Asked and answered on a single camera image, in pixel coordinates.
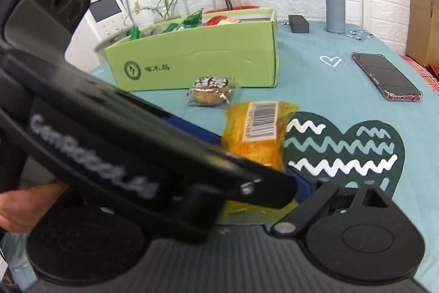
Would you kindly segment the person's hand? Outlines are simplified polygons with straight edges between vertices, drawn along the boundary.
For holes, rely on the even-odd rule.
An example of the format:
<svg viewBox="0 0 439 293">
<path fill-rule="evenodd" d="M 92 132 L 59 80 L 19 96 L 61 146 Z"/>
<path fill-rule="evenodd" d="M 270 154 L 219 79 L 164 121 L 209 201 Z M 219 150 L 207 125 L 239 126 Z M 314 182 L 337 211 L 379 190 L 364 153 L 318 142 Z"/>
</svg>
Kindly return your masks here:
<svg viewBox="0 0 439 293">
<path fill-rule="evenodd" d="M 12 233 L 29 233 L 69 186 L 54 180 L 23 190 L 1 194 L 1 228 Z"/>
</svg>

